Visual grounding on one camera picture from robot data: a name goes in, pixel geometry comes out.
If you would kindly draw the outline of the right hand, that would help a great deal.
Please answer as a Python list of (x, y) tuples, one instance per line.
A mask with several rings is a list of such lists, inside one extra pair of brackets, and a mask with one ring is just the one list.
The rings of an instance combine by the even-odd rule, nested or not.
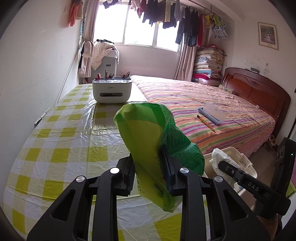
[(271, 240), (274, 240), (278, 227), (280, 226), (278, 214), (276, 214), (275, 217), (272, 219), (264, 218), (261, 216), (257, 216), (257, 218), (260, 220), (260, 222), (263, 224), (263, 226), (269, 233)]

